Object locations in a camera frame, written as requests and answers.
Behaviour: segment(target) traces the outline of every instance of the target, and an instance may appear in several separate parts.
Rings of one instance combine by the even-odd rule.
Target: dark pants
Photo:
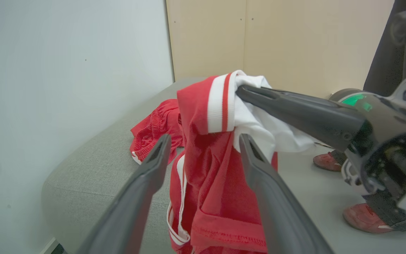
[[[396,13],[406,10],[406,0],[395,0],[385,31],[375,53],[363,90],[382,96],[390,96],[400,82],[406,78],[406,43],[405,46],[394,45],[390,37],[390,23]],[[332,153],[338,163],[345,161],[340,151]],[[406,211],[396,209],[396,202],[388,191],[363,196],[368,206],[388,226],[399,231],[406,231]]]

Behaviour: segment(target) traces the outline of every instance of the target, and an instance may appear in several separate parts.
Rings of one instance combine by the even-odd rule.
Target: wooden panel
[[[392,0],[247,0],[244,71],[327,98],[363,88]]]
[[[245,0],[167,0],[175,80],[243,68]]]

